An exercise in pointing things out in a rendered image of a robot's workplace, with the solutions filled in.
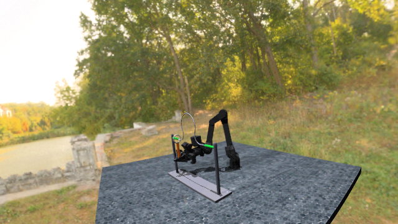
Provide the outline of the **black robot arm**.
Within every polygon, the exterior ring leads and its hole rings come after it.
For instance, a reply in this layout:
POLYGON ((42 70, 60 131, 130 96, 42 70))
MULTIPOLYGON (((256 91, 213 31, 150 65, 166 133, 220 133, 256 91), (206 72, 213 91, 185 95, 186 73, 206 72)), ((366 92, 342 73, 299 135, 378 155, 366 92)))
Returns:
POLYGON ((224 136, 226 139, 226 144, 227 147, 225 147, 225 151, 226 151, 226 155, 228 158, 230 158, 230 162, 229 162, 229 168, 236 170, 239 168, 242 168, 240 166, 240 158, 238 153, 235 151, 232 140, 231 140, 231 135, 230 135, 230 131, 229 131, 229 127, 228 127, 228 112, 226 110, 220 110, 220 112, 213 118, 211 118, 209 120, 209 127, 208 127, 208 135, 207 135, 207 139, 206 139, 206 143, 201 141, 201 136, 192 136, 191 142, 192 144, 188 143, 188 142, 183 142, 181 145, 184 148, 184 152, 187 151, 188 153, 193 151, 192 146, 194 146, 194 149, 197 152, 197 156, 204 156, 204 154, 210 154, 212 153, 212 148, 209 147, 205 147, 203 145, 200 144, 207 144, 207 145, 213 145, 213 133, 214 133, 214 128, 215 128, 215 123, 217 123, 218 121, 222 122, 223 124, 223 129, 224 129, 224 136), (197 141, 196 141, 196 140, 197 141), (198 144, 198 143, 200 144, 198 144))

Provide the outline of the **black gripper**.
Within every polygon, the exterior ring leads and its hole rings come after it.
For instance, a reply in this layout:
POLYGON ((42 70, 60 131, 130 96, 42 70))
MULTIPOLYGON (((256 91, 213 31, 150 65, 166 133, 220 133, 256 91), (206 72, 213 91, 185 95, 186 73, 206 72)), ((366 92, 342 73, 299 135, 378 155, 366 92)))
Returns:
POLYGON ((193 151, 188 153, 187 151, 183 152, 182 150, 180 150, 180 157, 178 158, 178 154, 177 157, 174 159, 175 162, 188 162, 190 160, 191 164, 196 163, 196 156, 197 156, 197 152, 196 150, 193 148, 193 151))

